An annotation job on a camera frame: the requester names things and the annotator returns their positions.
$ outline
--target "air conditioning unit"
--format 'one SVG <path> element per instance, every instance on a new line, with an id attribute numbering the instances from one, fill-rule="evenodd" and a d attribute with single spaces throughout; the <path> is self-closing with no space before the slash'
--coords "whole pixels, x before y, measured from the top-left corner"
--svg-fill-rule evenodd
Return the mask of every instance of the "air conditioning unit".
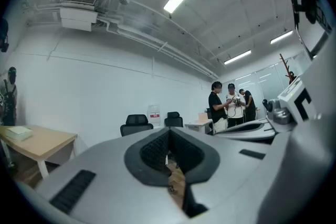
<path id="1" fill-rule="evenodd" d="M 97 22 L 97 12 L 80 8 L 60 8 L 62 26 L 91 31 L 91 25 Z"/>
<path id="2" fill-rule="evenodd" d="M 73 7 L 88 10 L 96 10 L 98 0 L 60 0 L 63 7 Z"/>
<path id="3" fill-rule="evenodd" d="M 66 28 L 91 31 L 96 23 L 98 0 L 60 0 L 62 26 Z"/>

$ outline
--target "glass wall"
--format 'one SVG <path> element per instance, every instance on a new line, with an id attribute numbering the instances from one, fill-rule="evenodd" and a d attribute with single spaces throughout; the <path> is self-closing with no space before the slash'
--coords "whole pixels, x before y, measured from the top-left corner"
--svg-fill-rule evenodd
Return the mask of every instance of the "glass wall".
<path id="1" fill-rule="evenodd" d="M 285 61 L 288 61 L 289 71 L 294 72 L 295 76 L 302 74 L 309 67 L 309 61 L 306 59 L 304 52 Z M 226 101 L 226 95 L 228 94 L 227 86 L 229 83 L 235 85 L 236 92 L 239 89 L 250 91 L 256 107 L 260 109 L 257 112 L 256 119 L 262 119 L 267 114 L 263 106 L 263 99 L 276 99 L 283 92 L 289 85 L 289 78 L 286 75 L 288 75 L 286 67 L 281 61 L 263 70 L 223 83 L 223 91 L 219 97 L 222 102 Z"/>
<path id="2" fill-rule="evenodd" d="M 296 68 L 296 64 L 293 61 L 293 59 L 289 58 L 289 59 L 286 59 L 285 61 L 288 61 L 287 66 L 289 66 L 289 71 L 294 72 L 294 75 L 297 76 L 299 72 L 298 72 L 298 69 Z M 282 81 L 283 86 L 287 88 L 287 86 L 289 85 L 289 77 L 286 77 L 286 75 L 288 76 L 288 72 L 286 70 L 286 67 L 283 61 L 279 62 L 278 65 L 276 65 L 276 67 L 279 72 L 280 79 Z"/>
<path id="3" fill-rule="evenodd" d="M 278 66 L 279 64 L 276 64 L 256 72 L 264 99 L 276 99 L 284 90 L 277 71 Z"/>
<path id="4" fill-rule="evenodd" d="M 309 61 L 306 57 L 306 54 L 304 52 L 296 55 L 293 57 L 295 63 L 297 64 L 297 69 L 298 69 L 298 75 L 301 75 L 306 71 L 306 69 L 309 67 Z"/>

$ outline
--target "black t-shirt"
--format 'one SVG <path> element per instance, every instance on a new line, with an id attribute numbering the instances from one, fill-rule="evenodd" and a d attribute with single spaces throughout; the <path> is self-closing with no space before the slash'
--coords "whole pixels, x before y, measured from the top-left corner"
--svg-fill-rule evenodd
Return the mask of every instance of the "black t-shirt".
<path id="1" fill-rule="evenodd" d="M 248 104 L 248 98 L 249 96 L 252 96 L 252 94 L 249 91 L 245 92 L 245 105 Z M 255 111 L 256 110 L 256 105 L 254 104 L 254 100 L 252 98 L 250 106 L 246 108 L 247 111 Z"/>
<path id="2" fill-rule="evenodd" d="M 214 92 L 211 92 L 209 95 L 209 107 L 211 112 L 211 118 L 213 123 L 216 123 L 221 118 L 226 119 L 226 114 L 224 109 L 214 110 L 213 105 L 222 104 L 221 100 L 219 99 L 218 95 Z"/>

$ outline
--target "black bag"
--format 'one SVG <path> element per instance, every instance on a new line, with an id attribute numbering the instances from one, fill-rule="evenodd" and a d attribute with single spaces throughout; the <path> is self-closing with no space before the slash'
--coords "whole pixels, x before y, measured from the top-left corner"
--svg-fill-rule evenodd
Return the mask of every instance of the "black bag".
<path id="1" fill-rule="evenodd" d="M 4 126 L 14 126 L 15 125 L 15 97 L 14 92 L 16 90 L 16 85 L 14 85 L 14 89 L 9 92 L 7 87 L 7 81 L 5 82 L 6 93 L 4 95 L 3 102 L 3 125 Z"/>

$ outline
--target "black office chair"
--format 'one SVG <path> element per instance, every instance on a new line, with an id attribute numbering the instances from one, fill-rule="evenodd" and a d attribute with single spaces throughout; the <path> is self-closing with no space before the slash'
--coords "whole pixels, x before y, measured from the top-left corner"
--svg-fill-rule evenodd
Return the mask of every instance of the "black office chair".
<path id="1" fill-rule="evenodd" d="M 166 127 L 183 127 L 183 119 L 178 112 L 168 112 L 164 124 Z"/>
<path id="2" fill-rule="evenodd" d="M 153 124 L 148 123 L 146 115 L 128 115 L 126 124 L 120 126 L 120 133 L 125 136 L 150 129 L 153 129 Z"/>

